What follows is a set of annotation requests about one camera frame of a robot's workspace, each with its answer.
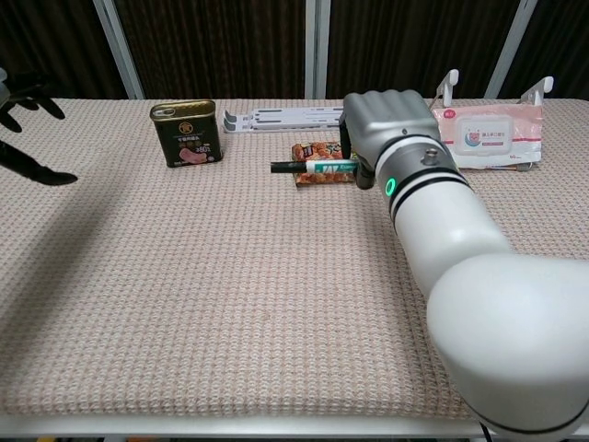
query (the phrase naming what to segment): cartoon logo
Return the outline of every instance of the cartoon logo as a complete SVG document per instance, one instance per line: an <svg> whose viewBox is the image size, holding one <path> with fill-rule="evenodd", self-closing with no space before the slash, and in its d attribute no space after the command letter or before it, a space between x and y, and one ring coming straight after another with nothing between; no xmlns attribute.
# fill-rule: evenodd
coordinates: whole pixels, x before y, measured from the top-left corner
<svg viewBox="0 0 589 442"><path fill-rule="evenodd" d="M464 142L470 147L476 147L480 144L480 133L469 132L468 134L464 135Z"/></svg>
<svg viewBox="0 0 589 442"><path fill-rule="evenodd" d="M189 122L181 122L180 126L178 126L178 129L183 134L192 134L193 131L192 124L190 124Z"/></svg>

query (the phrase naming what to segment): marker pen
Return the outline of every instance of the marker pen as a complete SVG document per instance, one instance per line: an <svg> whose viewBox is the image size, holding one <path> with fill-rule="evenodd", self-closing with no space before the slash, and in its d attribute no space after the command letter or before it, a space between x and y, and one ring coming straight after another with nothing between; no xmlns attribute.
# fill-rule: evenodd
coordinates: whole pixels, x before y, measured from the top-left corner
<svg viewBox="0 0 589 442"><path fill-rule="evenodd" d="M308 161L272 162L271 173L352 173L358 161L355 159L310 159Z"/></svg>

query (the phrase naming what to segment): green indicator light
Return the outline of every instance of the green indicator light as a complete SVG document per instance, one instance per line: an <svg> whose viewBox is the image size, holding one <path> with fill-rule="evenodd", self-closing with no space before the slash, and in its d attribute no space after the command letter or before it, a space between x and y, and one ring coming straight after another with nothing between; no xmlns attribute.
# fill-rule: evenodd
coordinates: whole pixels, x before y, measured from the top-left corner
<svg viewBox="0 0 589 442"><path fill-rule="evenodd" d="M395 180L394 178L388 179L387 186L385 188L385 193L387 194L387 196L390 196L393 194L396 186L397 186L397 180Z"/></svg>

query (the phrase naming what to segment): white plastic stand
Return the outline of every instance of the white plastic stand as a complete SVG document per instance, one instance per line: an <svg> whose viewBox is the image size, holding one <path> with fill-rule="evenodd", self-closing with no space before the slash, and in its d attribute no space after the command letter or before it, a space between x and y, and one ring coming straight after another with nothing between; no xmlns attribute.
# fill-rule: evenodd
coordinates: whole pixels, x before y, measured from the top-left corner
<svg viewBox="0 0 589 442"><path fill-rule="evenodd" d="M297 131L336 131L343 107L254 109L248 115L225 111L223 130L228 134Z"/></svg>
<svg viewBox="0 0 589 442"><path fill-rule="evenodd" d="M542 106L544 94L548 94L552 90L553 86L554 78L552 76L545 76L535 85L533 85L530 89L524 92L524 94L517 103L530 103L534 106Z"/></svg>
<svg viewBox="0 0 589 442"><path fill-rule="evenodd" d="M460 74L458 73L457 69L452 69L448 71L442 83L438 86L435 90L435 97L433 97L432 102L430 103L430 109L433 107L433 104L438 100L440 96L442 96L442 102L444 103L445 108L449 108L452 104L452 91L454 90L454 86L458 84L458 79Z"/></svg>

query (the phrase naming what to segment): can label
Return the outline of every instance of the can label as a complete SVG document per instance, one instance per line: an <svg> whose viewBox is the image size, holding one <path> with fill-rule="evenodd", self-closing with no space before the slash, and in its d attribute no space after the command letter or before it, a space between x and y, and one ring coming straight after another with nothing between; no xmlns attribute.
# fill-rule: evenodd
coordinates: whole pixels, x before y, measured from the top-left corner
<svg viewBox="0 0 589 442"><path fill-rule="evenodd" d="M214 163L223 159L214 114L154 120L154 124L169 167Z"/></svg>

